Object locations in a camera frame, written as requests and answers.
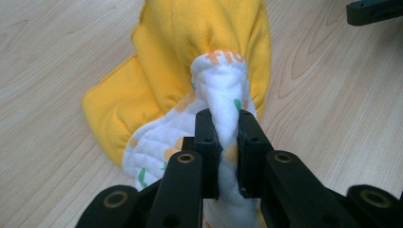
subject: black metal frame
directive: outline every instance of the black metal frame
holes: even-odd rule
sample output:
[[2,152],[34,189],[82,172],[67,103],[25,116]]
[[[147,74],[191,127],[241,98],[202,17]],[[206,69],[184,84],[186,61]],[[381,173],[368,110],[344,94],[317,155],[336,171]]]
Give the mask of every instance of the black metal frame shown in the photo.
[[[138,192],[113,186],[101,192],[77,227],[202,227],[202,199],[219,199],[222,148],[209,110],[198,113],[195,137],[185,138],[163,178]],[[403,227],[400,200],[370,185],[346,197],[323,186],[294,154],[274,150],[254,116],[239,122],[240,193],[260,198],[269,227]]]

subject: black plastic bracket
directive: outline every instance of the black plastic bracket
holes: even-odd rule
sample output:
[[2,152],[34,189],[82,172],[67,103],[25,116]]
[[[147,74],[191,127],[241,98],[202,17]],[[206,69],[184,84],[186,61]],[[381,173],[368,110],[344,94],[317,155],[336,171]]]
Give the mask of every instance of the black plastic bracket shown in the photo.
[[403,0],[363,0],[346,7],[347,23],[365,26],[403,16]]

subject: wood grain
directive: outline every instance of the wood grain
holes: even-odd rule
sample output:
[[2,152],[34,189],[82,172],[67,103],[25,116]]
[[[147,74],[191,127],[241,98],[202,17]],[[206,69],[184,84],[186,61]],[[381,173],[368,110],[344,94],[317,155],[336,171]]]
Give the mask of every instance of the wood grain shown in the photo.
[[[350,1],[270,0],[272,84],[261,127],[328,187],[403,190],[403,18],[347,25]],[[107,159],[80,101],[134,53],[143,1],[3,0],[0,227],[74,227],[132,180]]]

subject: screw hole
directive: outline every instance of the screw hole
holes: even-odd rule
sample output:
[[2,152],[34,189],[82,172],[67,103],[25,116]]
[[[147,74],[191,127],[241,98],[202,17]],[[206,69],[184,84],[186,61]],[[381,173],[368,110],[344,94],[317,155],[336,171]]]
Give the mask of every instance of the screw hole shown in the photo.
[[181,218],[178,215],[168,215],[163,218],[163,227],[177,227],[181,224]]
[[290,156],[288,156],[286,154],[276,154],[275,159],[278,162],[283,162],[283,163],[289,163],[293,160]]
[[182,154],[178,157],[178,161],[182,163],[191,163],[193,160],[195,160],[195,157],[190,154]]
[[383,194],[375,192],[373,190],[364,189],[361,191],[360,196],[367,203],[379,208],[389,208],[392,206],[391,201]]
[[107,208],[116,208],[120,207],[128,199],[127,192],[124,191],[114,191],[111,194],[107,195],[104,199],[104,206]]

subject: yellow fabric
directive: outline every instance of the yellow fabric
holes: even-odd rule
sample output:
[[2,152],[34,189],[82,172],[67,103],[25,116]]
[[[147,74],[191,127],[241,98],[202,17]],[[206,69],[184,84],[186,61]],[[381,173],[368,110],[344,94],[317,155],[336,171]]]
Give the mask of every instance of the yellow fabric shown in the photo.
[[271,71],[264,1],[146,1],[132,41],[137,56],[83,99],[96,139],[117,165],[130,136],[191,90],[190,65],[204,53],[228,50],[246,59],[252,99],[261,116]]

